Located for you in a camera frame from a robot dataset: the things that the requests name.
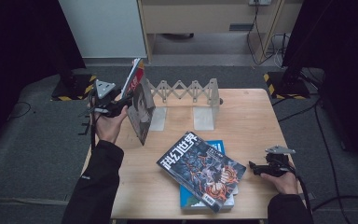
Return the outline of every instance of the magazine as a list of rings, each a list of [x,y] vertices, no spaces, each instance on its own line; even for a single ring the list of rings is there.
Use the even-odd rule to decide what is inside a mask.
[[[123,98],[130,91],[133,92],[132,106],[129,107],[127,114],[136,135],[144,145],[156,106],[147,83],[144,61],[140,58],[133,61],[121,97]]]
[[[246,170],[192,132],[186,132],[157,164],[215,213]]]
[[[220,151],[223,154],[226,154],[225,152],[225,146],[223,144],[222,140],[207,140],[206,141],[209,145],[216,148],[218,151]],[[179,189],[180,193],[180,207],[184,210],[195,210],[195,209],[207,209],[208,207],[205,205],[205,203],[198,200],[188,189],[180,186]],[[223,204],[221,209],[230,209],[234,206],[234,195],[238,193],[238,187],[234,189],[234,191],[230,194],[230,196],[227,198],[225,203]]]

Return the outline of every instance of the white wall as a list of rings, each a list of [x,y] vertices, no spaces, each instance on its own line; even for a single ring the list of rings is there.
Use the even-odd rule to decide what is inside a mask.
[[[145,58],[136,0],[59,0],[83,58]]]

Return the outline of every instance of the black jacket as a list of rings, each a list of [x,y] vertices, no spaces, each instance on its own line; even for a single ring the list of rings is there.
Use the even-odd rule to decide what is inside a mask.
[[[109,223],[123,157],[120,147],[99,141],[91,154],[89,166],[77,181],[62,223]],[[311,224],[312,218],[298,195],[278,194],[269,202],[268,222]]]

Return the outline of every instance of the black curtain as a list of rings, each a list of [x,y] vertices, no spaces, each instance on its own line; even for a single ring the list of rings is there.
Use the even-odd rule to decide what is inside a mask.
[[[325,71],[325,108],[345,148],[358,152],[358,1],[305,0],[283,65]]]
[[[85,67],[59,2],[0,0],[0,128],[26,85],[58,74],[57,58]]]

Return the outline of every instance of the gray carpet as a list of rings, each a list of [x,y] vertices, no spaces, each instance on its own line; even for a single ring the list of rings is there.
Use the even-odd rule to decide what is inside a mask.
[[[244,66],[146,66],[146,75],[152,84],[160,80],[174,83],[182,80],[189,85],[198,80],[206,85],[216,77],[219,88],[267,89],[263,74],[278,71],[277,67]],[[77,73],[92,73],[102,81],[124,83],[129,66],[90,67]],[[78,116],[85,101],[52,102],[49,100],[59,80],[48,77],[26,87],[13,108],[12,117],[0,132],[0,198],[32,198],[68,200],[80,174],[90,137],[83,133],[86,118]],[[285,100],[274,106],[278,119],[312,106],[318,99]],[[340,140],[326,111],[318,106],[327,144],[337,172],[341,195],[358,195],[358,156],[343,151]],[[336,196],[330,161],[312,110],[280,122],[284,138],[290,148],[296,149],[294,161],[316,199],[312,207]],[[345,214],[351,223],[358,223],[358,200],[343,200]],[[62,205],[34,205],[0,203],[0,223],[60,223]],[[315,223],[344,223],[337,201],[314,213]]]

